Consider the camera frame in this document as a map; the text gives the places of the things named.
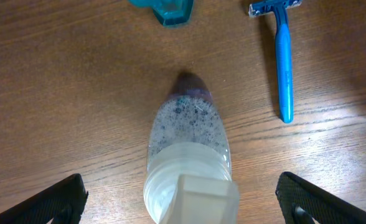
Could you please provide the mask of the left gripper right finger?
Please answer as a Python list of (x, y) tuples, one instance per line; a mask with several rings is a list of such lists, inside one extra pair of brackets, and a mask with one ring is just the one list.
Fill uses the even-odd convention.
[(286, 223), (366, 223), (366, 211), (292, 172), (281, 173), (275, 194)]

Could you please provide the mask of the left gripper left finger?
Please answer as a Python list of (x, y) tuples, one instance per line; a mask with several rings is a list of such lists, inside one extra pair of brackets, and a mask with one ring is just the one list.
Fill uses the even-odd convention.
[(73, 174), (0, 213), (0, 223), (79, 223), (87, 202), (80, 174)]

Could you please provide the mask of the foam soap pump bottle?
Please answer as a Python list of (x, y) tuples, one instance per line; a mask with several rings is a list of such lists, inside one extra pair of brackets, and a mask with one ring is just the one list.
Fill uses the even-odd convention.
[(143, 197), (155, 223), (237, 221), (240, 194), (223, 121), (193, 73), (179, 74), (157, 111)]

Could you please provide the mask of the blue disposable razor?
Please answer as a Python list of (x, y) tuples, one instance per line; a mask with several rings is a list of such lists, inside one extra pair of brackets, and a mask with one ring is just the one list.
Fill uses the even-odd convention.
[(250, 4), (249, 16), (273, 13), (276, 18), (276, 71), (278, 78), (279, 113), (284, 123), (294, 118), (293, 64), (287, 10), (300, 6), (302, 0), (266, 0)]

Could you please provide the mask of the teal mouthwash bottle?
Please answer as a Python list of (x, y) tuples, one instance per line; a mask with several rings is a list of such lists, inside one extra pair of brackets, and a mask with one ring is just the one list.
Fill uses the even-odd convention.
[(164, 27), (177, 27), (189, 22), (194, 0), (129, 0), (136, 7), (151, 8)]

